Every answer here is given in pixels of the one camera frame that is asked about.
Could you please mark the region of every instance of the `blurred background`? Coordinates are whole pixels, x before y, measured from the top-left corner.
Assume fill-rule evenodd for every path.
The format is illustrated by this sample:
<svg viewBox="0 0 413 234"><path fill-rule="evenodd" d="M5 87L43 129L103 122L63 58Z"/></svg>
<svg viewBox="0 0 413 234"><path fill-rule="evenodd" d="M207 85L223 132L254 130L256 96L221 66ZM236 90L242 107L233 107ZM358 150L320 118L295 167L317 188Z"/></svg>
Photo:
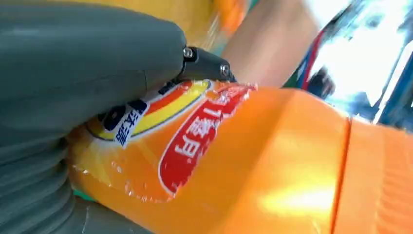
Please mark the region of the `blurred background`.
<svg viewBox="0 0 413 234"><path fill-rule="evenodd" d="M257 0L78 0L177 23L188 44L220 54ZM354 0L319 34L286 87L343 113L413 132L413 3Z"/></svg>

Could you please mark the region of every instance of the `plastic wrap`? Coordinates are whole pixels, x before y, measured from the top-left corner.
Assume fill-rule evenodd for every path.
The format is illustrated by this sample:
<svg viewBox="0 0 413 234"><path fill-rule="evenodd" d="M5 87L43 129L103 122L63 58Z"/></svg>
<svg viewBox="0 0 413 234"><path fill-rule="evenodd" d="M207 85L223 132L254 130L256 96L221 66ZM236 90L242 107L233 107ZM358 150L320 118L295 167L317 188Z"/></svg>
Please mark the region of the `plastic wrap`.
<svg viewBox="0 0 413 234"><path fill-rule="evenodd" d="M254 89L208 80L167 83L75 130L69 161L128 196L168 201L190 179L221 122Z"/></svg>
<svg viewBox="0 0 413 234"><path fill-rule="evenodd" d="M348 130L304 92L186 81L80 126L67 161L76 188L154 233L327 233Z"/></svg>

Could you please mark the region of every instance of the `orange object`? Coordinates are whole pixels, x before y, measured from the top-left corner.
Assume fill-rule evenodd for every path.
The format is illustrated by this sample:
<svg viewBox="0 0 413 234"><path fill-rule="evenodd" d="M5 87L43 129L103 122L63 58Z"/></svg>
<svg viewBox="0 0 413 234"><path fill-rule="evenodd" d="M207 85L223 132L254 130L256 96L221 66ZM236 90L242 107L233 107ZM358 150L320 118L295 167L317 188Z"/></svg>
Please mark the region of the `orange object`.
<svg viewBox="0 0 413 234"><path fill-rule="evenodd" d="M70 135L77 188L157 234L413 232L411 136L298 90L160 93Z"/></svg>

